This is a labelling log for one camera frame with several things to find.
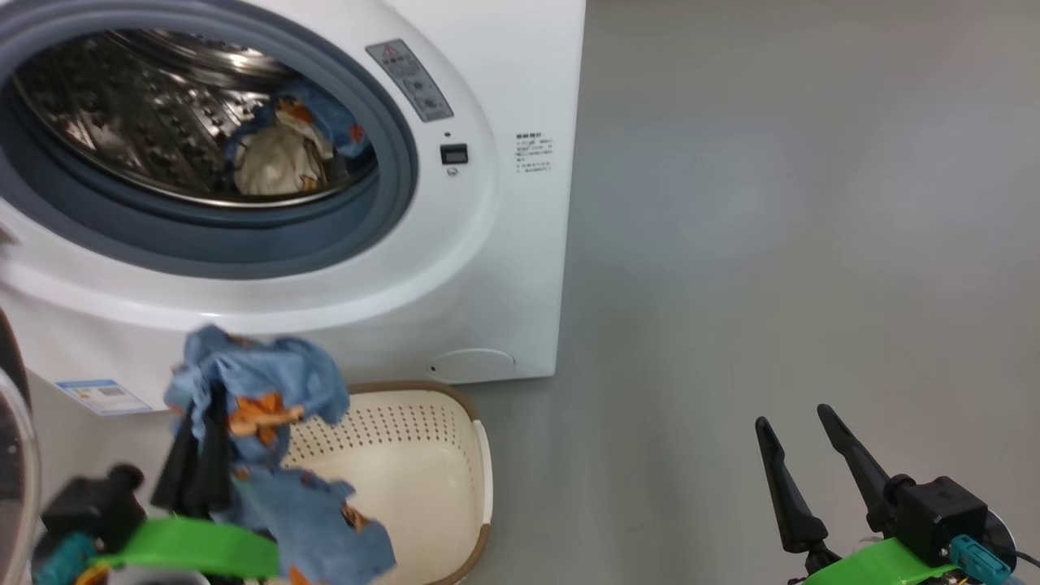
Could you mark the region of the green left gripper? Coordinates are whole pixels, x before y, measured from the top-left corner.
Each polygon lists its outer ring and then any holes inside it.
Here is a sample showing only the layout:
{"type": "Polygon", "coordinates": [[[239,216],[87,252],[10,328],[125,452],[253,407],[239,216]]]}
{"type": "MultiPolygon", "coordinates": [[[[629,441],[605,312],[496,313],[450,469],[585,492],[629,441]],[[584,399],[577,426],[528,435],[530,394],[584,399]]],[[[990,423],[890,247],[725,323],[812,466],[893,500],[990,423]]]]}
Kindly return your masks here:
{"type": "MultiPolygon", "coordinates": [[[[210,386],[200,455],[193,434],[193,406],[187,407],[175,429],[166,461],[152,491],[151,505],[168,514],[193,514],[189,490],[194,479],[198,514],[210,516],[232,503],[228,393],[223,382],[210,386]]],[[[145,519],[126,544],[100,555],[96,562],[111,569],[144,566],[240,580],[265,580],[281,574],[280,552],[275,541],[230,523],[183,516],[145,519]]]]}

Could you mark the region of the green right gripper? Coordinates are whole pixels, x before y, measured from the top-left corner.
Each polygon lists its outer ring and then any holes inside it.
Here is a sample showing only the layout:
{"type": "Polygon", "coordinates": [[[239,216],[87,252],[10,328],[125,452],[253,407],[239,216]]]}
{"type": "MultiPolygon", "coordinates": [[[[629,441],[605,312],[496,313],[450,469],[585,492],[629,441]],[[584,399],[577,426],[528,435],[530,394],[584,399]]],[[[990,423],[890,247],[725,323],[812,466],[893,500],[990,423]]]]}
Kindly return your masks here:
{"type": "MultiPolygon", "coordinates": [[[[894,537],[896,493],[915,481],[906,474],[888,475],[830,405],[817,405],[817,415],[868,508],[866,522],[870,530],[894,537]]],[[[936,579],[946,582],[947,574],[959,571],[954,564],[929,566],[896,539],[873,542],[842,559],[827,546],[829,532],[825,523],[811,512],[796,485],[784,448],[765,416],[756,419],[755,433],[782,548],[788,554],[803,555],[806,573],[810,574],[801,585],[924,585],[936,579]]]]}

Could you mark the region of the blue cartoon print garment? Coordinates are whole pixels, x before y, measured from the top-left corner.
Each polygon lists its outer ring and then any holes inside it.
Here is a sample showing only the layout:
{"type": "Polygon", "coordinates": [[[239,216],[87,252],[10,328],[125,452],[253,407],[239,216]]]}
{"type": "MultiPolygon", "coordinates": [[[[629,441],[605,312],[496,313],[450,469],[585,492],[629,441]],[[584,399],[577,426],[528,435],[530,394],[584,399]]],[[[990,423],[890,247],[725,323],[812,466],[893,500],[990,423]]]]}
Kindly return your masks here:
{"type": "Polygon", "coordinates": [[[333,358],[291,336],[253,340],[213,325],[190,333],[163,400],[180,418],[194,407],[198,455],[213,382],[227,389],[232,503],[208,518],[271,537],[291,585],[374,585],[393,570],[385,526],[353,507],[348,482],[285,464],[293,425],[335,425],[348,413],[348,385],[333,358]]]}

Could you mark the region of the washing machine glass door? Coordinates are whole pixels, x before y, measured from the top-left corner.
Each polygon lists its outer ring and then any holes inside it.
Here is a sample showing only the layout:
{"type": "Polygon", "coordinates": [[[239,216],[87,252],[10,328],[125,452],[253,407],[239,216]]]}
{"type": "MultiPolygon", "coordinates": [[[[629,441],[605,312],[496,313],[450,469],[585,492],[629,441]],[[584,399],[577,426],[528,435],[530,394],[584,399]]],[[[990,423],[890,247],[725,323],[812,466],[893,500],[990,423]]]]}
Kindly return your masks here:
{"type": "Polygon", "coordinates": [[[28,373],[0,310],[0,585],[27,585],[40,523],[41,460],[28,373]]]}

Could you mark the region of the cream and blue garment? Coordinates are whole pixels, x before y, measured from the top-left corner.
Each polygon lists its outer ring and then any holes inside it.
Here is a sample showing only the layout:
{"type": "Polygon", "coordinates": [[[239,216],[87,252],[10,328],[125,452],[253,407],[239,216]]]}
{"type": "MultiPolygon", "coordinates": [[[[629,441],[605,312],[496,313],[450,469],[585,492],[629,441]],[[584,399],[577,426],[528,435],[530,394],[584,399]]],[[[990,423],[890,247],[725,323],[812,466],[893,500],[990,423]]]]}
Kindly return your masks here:
{"type": "Polygon", "coordinates": [[[341,100],[294,79],[250,111],[223,156],[240,195],[296,197],[342,188],[375,155],[368,131],[341,100]]]}

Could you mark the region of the white front-load washing machine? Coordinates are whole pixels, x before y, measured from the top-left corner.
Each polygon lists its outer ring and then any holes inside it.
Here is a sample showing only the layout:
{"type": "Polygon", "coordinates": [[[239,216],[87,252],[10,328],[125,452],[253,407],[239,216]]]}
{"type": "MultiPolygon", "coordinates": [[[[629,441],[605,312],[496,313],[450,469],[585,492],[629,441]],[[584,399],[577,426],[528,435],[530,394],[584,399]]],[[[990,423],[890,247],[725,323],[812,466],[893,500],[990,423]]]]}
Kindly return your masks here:
{"type": "Polygon", "coordinates": [[[512,356],[514,379],[552,375],[587,0],[242,1],[330,37],[390,90],[420,163],[401,221],[345,262],[263,280],[99,255],[63,277],[14,259],[19,244],[0,223],[0,310],[30,373],[53,388],[115,380],[161,411],[187,333],[215,323],[307,338],[358,382],[432,380],[432,359],[472,348],[512,356]],[[427,68],[451,119],[421,122],[366,52],[394,39],[427,68]],[[441,164],[440,145],[452,143],[468,145],[468,164],[441,164]]]}

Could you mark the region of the steel washer drum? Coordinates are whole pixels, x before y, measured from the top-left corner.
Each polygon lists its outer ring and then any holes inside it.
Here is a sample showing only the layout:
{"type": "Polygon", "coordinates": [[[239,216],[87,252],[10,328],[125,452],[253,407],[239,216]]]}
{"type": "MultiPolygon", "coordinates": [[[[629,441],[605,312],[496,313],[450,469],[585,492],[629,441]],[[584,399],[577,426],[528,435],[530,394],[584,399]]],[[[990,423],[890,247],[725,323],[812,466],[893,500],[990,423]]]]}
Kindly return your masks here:
{"type": "Polygon", "coordinates": [[[124,29],[49,45],[14,70],[10,86],[55,143],[134,188],[223,210],[274,210],[341,195],[378,170],[374,149],[371,164],[335,190],[244,197],[234,188],[224,143],[294,79],[315,83],[246,45],[124,29]]]}

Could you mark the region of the blue energy label sticker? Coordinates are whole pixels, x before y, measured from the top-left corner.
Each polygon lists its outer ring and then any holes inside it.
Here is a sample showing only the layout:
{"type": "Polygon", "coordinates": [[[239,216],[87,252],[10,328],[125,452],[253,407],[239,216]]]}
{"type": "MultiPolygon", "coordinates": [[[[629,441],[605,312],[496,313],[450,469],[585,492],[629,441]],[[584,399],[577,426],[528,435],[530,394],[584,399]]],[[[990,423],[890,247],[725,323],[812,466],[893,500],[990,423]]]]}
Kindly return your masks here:
{"type": "Polygon", "coordinates": [[[154,411],[140,397],[129,392],[115,380],[72,380],[56,382],[55,386],[96,415],[149,414],[154,411]]]}

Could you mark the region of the cream perforated laundry basket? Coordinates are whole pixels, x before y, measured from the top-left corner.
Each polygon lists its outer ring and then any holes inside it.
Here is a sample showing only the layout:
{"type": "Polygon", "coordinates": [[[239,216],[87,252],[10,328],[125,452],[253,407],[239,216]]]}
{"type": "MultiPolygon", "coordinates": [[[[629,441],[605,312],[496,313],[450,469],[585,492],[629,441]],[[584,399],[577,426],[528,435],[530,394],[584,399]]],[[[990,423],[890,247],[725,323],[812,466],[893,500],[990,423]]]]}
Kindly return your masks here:
{"type": "Polygon", "coordinates": [[[393,570],[374,585],[461,585],[486,549],[492,455],[475,405],[432,381],[354,385],[348,414],[291,432],[289,466],[354,488],[352,504],[385,526],[393,570]]]}

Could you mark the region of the round white filter cover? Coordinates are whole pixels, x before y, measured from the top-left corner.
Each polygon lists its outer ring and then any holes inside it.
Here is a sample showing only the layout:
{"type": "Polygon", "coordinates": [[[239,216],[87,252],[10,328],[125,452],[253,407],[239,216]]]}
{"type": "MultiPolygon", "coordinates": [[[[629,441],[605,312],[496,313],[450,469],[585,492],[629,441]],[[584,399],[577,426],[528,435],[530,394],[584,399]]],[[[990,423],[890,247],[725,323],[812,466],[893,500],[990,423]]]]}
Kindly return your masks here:
{"type": "Polygon", "coordinates": [[[516,362],[498,349],[454,349],[427,364],[427,374],[446,384],[484,383],[515,378],[516,362]]]}

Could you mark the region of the grey warning sticker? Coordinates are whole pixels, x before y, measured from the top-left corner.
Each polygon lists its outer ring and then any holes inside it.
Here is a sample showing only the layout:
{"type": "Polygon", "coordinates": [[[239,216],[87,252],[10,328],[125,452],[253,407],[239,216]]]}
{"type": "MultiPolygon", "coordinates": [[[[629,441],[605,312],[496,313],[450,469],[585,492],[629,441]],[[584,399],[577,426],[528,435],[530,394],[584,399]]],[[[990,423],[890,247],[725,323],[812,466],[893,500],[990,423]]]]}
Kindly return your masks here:
{"type": "Polygon", "coordinates": [[[444,121],[454,116],[427,68],[401,39],[368,45],[366,52],[402,92],[421,122],[444,121]]]}

